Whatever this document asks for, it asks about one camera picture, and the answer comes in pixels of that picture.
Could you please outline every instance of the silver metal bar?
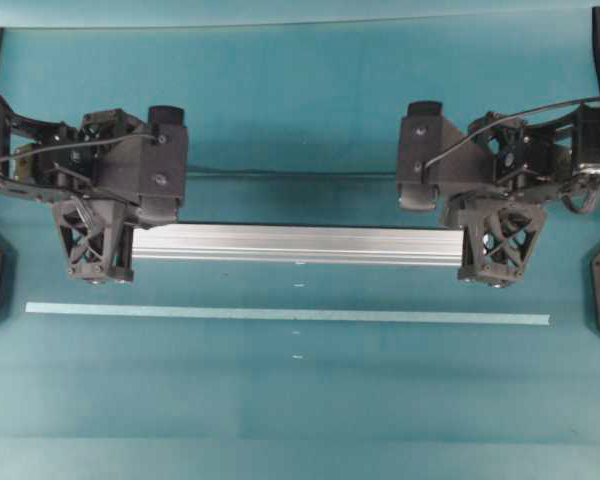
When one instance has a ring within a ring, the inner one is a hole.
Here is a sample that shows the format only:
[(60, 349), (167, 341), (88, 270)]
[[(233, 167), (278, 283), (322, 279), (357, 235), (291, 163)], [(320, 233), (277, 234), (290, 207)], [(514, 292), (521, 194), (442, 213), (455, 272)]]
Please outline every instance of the silver metal bar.
[(174, 224), (134, 233), (134, 258), (459, 266), (462, 232)]

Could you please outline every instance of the teal surface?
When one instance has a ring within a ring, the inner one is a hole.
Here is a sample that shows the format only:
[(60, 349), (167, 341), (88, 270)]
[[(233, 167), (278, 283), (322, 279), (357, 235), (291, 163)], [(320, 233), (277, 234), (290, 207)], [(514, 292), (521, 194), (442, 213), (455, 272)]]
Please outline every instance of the teal surface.
[(133, 28), (264, 25), (586, 10), (595, 0), (1, 0), (1, 27)]
[[(174, 30), (9, 30), (0, 93), (79, 122), (187, 111), (190, 163), (391, 171), (406, 105), (462, 128), (597, 94), (586, 8)], [(390, 180), (196, 179), (183, 220), (435, 226)], [(0, 478), (600, 479), (600, 208), (550, 219), (524, 283), (452, 268), (138, 261), (70, 282), (48, 208), (0, 198)], [(549, 327), (26, 314), (26, 302), (549, 314)]]

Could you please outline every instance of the black cable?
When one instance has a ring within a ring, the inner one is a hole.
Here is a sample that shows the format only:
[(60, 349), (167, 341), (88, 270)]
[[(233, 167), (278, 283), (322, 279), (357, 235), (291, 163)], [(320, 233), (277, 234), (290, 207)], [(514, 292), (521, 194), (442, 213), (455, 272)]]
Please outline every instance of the black cable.
[(395, 177), (395, 172), (351, 171), (351, 172), (312, 172), (312, 171), (284, 171), (284, 170), (232, 170), (223, 168), (203, 167), (188, 165), (187, 173), (194, 174), (197, 178), (217, 177)]
[(236, 174), (210, 174), (210, 175), (188, 175), (187, 179), (193, 182), (205, 180), (253, 180), (253, 181), (268, 181), (268, 180), (311, 180), (311, 181), (340, 181), (340, 180), (364, 180), (365, 182), (386, 182), (395, 181), (395, 174), (390, 175), (349, 175), (345, 172), (336, 172), (333, 175), (236, 175)]
[(536, 113), (546, 112), (546, 111), (549, 111), (549, 110), (556, 110), (558, 108), (571, 107), (573, 105), (578, 105), (578, 104), (583, 104), (583, 103), (590, 103), (590, 102), (599, 102), (599, 101), (600, 101), (600, 97), (579, 98), (579, 99), (576, 99), (576, 100), (567, 100), (565, 102), (558, 102), (558, 103), (551, 103), (549, 105), (542, 105), (541, 107), (532, 108), (530, 110), (523, 110), (522, 112), (512, 113), (511, 115), (505, 115), (503, 117), (499, 117), (496, 120), (494, 120), (493, 122), (490, 122), (487, 125), (484, 125), (483, 127), (480, 127), (479, 129), (471, 132), (469, 135), (467, 135), (466, 137), (464, 137), (462, 140), (454, 143), (449, 148), (447, 148), (446, 150), (444, 150), (442, 153), (440, 153), (440, 154), (436, 155), (435, 157), (427, 160), (425, 162), (425, 164), (424, 164), (424, 168), (425, 168), (425, 170), (427, 168), (430, 168), (432, 165), (435, 165), (440, 160), (442, 160), (443, 158), (445, 158), (449, 154), (455, 152), (456, 150), (458, 150), (463, 145), (466, 145), (467, 143), (469, 143), (471, 140), (473, 140), (475, 137), (477, 137), (481, 133), (486, 132), (490, 128), (495, 127), (496, 125), (500, 125), (501, 123), (508, 122), (509, 120), (515, 120), (515, 119), (520, 118), (520, 117), (525, 117), (527, 115), (534, 115)]
[(97, 147), (101, 145), (111, 145), (113, 143), (119, 143), (123, 140), (127, 140), (130, 138), (148, 138), (151, 140), (156, 140), (156, 137), (149, 133), (129, 133), (127, 135), (121, 135), (115, 138), (108, 138), (106, 140), (88, 140), (86, 142), (78, 142), (78, 143), (63, 143), (60, 145), (49, 145), (47, 147), (35, 148), (33, 150), (29, 150), (27, 152), (21, 153), (12, 153), (11, 155), (4, 155), (0, 157), (0, 163), (8, 162), (9, 160), (18, 160), (20, 158), (30, 157), (31, 155), (36, 155), (38, 153), (45, 152), (54, 152), (56, 150), (70, 150), (72, 148), (81, 148), (81, 147)]
[(584, 201), (580, 206), (577, 206), (575, 203), (573, 203), (573, 199), (570, 196), (562, 197), (562, 203), (565, 207), (567, 207), (567, 210), (569, 210), (572, 213), (577, 213), (578, 215), (587, 215), (593, 212), (598, 206), (599, 202), (600, 189), (588, 190), (586, 193), (586, 197), (584, 197)]

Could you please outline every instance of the aluminum extrusion bar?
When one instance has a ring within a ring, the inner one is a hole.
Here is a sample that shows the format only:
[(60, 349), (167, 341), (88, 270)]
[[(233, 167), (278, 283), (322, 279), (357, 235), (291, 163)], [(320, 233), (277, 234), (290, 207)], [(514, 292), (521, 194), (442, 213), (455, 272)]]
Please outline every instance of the aluminum extrusion bar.
[(460, 265), (462, 231), (174, 224), (136, 230), (134, 258)]

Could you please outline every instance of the black wire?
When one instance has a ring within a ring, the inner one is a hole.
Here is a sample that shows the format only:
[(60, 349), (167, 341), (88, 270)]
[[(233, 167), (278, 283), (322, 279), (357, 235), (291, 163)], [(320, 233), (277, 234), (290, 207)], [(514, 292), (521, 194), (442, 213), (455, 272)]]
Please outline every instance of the black wire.
[(4, 155), (0, 157), (0, 163), (8, 162), (9, 160), (18, 160), (20, 158), (30, 157), (31, 155), (36, 155), (38, 153), (45, 152), (54, 152), (56, 150), (68, 150), (72, 148), (81, 148), (81, 147), (97, 147), (100, 145), (111, 145), (113, 143), (119, 143), (123, 140), (127, 140), (129, 138), (148, 138), (151, 140), (155, 140), (156, 137), (149, 133), (129, 133), (127, 135), (121, 135), (115, 138), (108, 138), (106, 140), (88, 140), (86, 142), (79, 143), (63, 143), (60, 145), (49, 145), (47, 147), (34, 148), (32, 150), (21, 152), (21, 153), (12, 153), (11, 155)]
[(600, 101), (600, 97), (579, 98), (576, 100), (567, 100), (565, 102), (558, 102), (558, 103), (551, 103), (548, 105), (542, 105), (541, 107), (532, 108), (530, 110), (523, 110), (522, 112), (512, 113), (511, 115), (505, 115), (503, 117), (499, 117), (496, 120), (494, 120), (493, 122), (490, 122), (487, 125), (484, 125), (483, 127), (480, 127), (479, 129), (471, 132), (469, 135), (464, 137), (462, 140), (454, 143), (449, 148), (442, 151), (442, 153), (427, 160), (424, 164), (424, 169), (426, 170), (427, 168), (430, 168), (432, 165), (435, 165), (440, 160), (442, 160), (449, 154), (455, 152), (457, 149), (459, 149), (463, 145), (466, 145), (467, 143), (469, 143), (471, 140), (473, 140), (475, 137), (477, 137), (481, 133), (486, 132), (490, 128), (495, 127), (496, 125), (500, 125), (501, 123), (508, 122), (509, 120), (515, 120), (520, 117), (525, 117), (527, 115), (534, 115), (536, 113), (546, 112), (549, 110), (556, 110), (558, 108), (571, 107), (573, 105), (578, 105), (578, 104), (582, 104), (582, 103), (599, 102), (599, 101)]
[(196, 178), (218, 177), (395, 177), (395, 172), (351, 171), (351, 172), (312, 172), (312, 171), (284, 171), (284, 170), (231, 170), (223, 168), (203, 167), (199, 165), (187, 166), (187, 173), (192, 173)]

